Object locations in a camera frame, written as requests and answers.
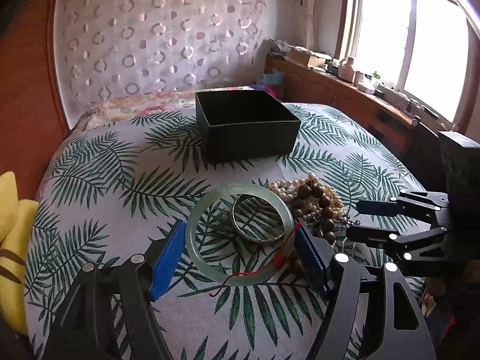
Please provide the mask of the patterned window curtain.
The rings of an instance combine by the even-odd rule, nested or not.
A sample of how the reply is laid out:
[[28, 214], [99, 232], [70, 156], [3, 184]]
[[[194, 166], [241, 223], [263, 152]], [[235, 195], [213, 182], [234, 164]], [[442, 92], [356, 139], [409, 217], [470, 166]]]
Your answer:
[[321, 0], [300, 0], [298, 8], [298, 23], [302, 35], [303, 47], [315, 50], [318, 46], [320, 25]]

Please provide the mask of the silver metal bangle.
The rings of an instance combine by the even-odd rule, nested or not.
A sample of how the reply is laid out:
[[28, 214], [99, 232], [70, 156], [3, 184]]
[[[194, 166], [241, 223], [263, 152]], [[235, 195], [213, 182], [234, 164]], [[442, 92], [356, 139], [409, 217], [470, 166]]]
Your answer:
[[284, 236], [281, 216], [260, 197], [239, 195], [232, 204], [230, 220], [236, 232], [248, 242], [267, 245]]

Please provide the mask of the green jade bangle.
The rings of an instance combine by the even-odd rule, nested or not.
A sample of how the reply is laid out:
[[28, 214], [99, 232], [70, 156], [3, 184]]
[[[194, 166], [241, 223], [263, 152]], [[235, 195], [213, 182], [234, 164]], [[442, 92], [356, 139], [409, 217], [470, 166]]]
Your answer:
[[[275, 255], [271, 260], [257, 271], [236, 272], [231, 275], [226, 275], [207, 264], [197, 247], [196, 232], [199, 221], [202, 219], [203, 212], [219, 200], [233, 195], [236, 195], [238, 198], [231, 207], [230, 222], [237, 233], [249, 242], [270, 244], [281, 240], [282, 245], [280, 249], [275, 252]], [[262, 200], [272, 207], [280, 219], [282, 233], [274, 238], [261, 239], [254, 238], [251, 234], [245, 232], [239, 227], [235, 217], [235, 210], [242, 201], [249, 198]], [[293, 251], [295, 231], [298, 228], [299, 226], [294, 223], [293, 215], [287, 204], [284, 203], [283, 200], [281, 200], [281, 198], [272, 190], [258, 184], [231, 183], [210, 191], [200, 199], [193, 208], [185, 226], [185, 247], [191, 262], [197, 267], [197, 269], [203, 275], [208, 277], [208, 279], [219, 283], [222, 287], [226, 285], [233, 287], [257, 285], [267, 281], [281, 270], [283, 264], [287, 261], [287, 258]]]

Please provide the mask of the brown wooden wardrobe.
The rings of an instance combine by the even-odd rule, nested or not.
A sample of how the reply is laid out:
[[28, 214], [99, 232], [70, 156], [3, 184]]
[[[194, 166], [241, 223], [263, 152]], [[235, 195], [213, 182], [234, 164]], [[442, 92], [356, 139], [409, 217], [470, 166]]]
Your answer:
[[69, 133], [54, 59], [56, 0], [1, 0], [1, 171], [33, 199]]

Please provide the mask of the blue bag by bed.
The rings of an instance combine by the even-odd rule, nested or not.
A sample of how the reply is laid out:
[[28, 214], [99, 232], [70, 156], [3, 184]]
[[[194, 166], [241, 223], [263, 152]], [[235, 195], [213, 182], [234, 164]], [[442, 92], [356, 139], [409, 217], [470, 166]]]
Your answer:
[[263, 86], [280, 86], [283, 83], [285, 73], [273, 69], [272, 72], [266, 72], [262, 77], [256, 80], [257, 85]]

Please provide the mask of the floral quilt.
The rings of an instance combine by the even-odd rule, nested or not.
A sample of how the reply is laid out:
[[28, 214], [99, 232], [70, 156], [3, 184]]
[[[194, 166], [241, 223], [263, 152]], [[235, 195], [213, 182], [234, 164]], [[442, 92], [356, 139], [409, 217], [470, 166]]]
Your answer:
[[194, 108], [195, 94], [196, 91], [191, 90], [113, 98], [80, 116], [71, 132], [71, 136], [74, 137], [98, 126], [130, 120], [135, 117]]

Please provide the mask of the pink thermos jug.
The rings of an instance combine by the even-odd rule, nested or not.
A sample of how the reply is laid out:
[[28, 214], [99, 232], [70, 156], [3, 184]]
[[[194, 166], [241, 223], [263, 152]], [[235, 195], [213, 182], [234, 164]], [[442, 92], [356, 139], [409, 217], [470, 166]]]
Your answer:
[[355, 79], [356, 70], [354, 69], [354, 58], [346, 57], [337, 71], [338, 77], [352, 84]]

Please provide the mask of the cardboard box on cabinet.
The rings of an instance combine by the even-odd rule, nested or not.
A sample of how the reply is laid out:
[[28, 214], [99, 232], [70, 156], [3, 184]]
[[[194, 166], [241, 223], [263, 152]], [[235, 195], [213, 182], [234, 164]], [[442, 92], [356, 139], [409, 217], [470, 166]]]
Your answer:
[[293, 63], [298, 63], [308, 68], [321, 68], [327, 61], [332, 59], [330, 55], [311, 51], [300, 46], [290, 47], [286, 58]]

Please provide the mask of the window with white frame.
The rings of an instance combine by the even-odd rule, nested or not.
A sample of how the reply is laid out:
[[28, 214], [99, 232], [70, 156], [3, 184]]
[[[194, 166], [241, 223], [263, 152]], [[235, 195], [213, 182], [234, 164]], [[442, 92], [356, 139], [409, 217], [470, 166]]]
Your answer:
[[479, 16], [469, 0], [343, 0], [342, 14], [339, 57], [467, 130], [479, 96]]

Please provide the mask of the wooden side cabinet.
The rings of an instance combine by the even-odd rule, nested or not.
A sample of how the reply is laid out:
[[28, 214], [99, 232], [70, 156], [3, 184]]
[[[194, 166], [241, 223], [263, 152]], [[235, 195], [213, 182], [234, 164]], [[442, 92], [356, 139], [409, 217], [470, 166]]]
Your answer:
[[356, 87], [288, 60], [268, 56], [266, 73], [285, 74], [281, 99], [286, 102], [324, 104], [341, 111], [374, 135], [400, 159], [441, 163], [439, 139], [418, 116], [409, 116], [388, 102]]

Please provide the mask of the circle pattern sheer curtain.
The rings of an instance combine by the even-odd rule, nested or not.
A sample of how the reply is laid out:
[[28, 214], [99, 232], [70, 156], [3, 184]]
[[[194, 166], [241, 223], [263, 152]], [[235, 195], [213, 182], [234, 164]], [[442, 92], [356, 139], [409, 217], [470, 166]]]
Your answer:
[[266, 18], [266, 0], [56, 0], [67, 123], [115, 98], [251, 83]]

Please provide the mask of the yellow plush toy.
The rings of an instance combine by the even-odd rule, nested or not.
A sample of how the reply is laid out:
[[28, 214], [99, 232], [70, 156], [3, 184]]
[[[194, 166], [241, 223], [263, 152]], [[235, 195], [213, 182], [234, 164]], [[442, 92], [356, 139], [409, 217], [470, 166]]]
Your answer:
[[38, 206], [36, 201], [18, 198], [14, 172], [1, 174], [1, 316], [22, 335], [28, 334], [24, 275]]

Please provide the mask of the black open jewelry box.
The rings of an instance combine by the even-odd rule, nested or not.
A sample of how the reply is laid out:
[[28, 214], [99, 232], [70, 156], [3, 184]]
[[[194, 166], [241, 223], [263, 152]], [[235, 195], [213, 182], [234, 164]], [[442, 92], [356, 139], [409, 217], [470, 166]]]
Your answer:
[[301, 125], [262, 90], [197, 92], [195, 118], [210, 164], [288, 155]]

